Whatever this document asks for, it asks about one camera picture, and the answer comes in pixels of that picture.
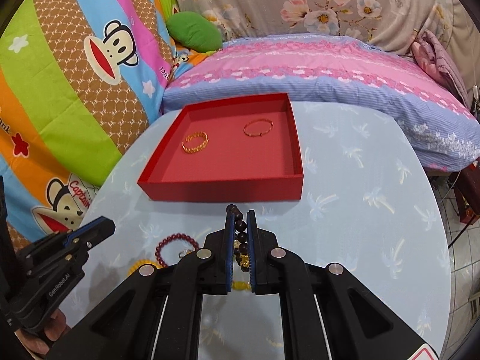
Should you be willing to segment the person left hand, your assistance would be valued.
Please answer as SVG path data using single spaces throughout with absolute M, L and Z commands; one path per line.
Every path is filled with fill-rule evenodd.
M 18 329 L 16 336 L 32 356 L 42 358 L 50 351 L 52 344 L 65 336 L 70 330 L 65 314 L 57 309 L 47 320 L 44 331 L 40 335 Z

